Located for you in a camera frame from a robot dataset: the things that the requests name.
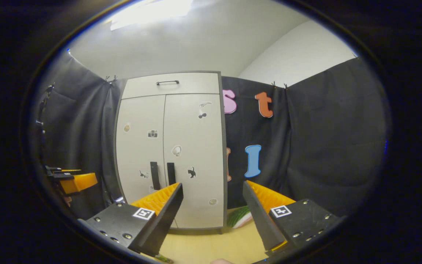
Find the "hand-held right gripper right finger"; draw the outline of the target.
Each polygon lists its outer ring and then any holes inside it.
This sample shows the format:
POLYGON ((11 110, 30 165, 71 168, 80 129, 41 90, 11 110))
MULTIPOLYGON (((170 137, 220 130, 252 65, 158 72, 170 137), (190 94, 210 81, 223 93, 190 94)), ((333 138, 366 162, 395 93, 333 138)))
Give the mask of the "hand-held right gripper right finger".
POLYGON ((249 180, 243 184, 243 197, 267 254, 299 250, 342 222, 310 199, 295 201, 249 180))

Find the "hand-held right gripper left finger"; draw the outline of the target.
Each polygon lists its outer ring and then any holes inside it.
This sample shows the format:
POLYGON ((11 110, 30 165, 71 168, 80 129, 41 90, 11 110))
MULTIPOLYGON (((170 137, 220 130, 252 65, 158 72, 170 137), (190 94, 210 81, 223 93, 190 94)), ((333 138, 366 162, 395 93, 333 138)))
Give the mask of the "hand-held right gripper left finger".
POLYGON ((181 183, 149 194, 132 204, 117 202, 80 225, 97 239, 127 254, 159 254, 183 200, 181 183))

